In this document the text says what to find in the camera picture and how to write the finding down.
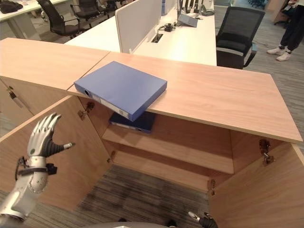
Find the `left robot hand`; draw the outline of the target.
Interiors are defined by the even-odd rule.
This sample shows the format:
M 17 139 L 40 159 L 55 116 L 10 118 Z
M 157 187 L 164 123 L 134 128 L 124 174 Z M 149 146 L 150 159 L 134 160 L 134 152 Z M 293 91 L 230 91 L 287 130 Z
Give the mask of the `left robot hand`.
M 75 146 L 76 143 L 74 142 L 61 145 L 53 142 L 55 126 L 60 118 L 60 114 L 52 113 L 36 124 L 28 141 L 27 153 L 29 157 L 41 156 L 47 158 Z

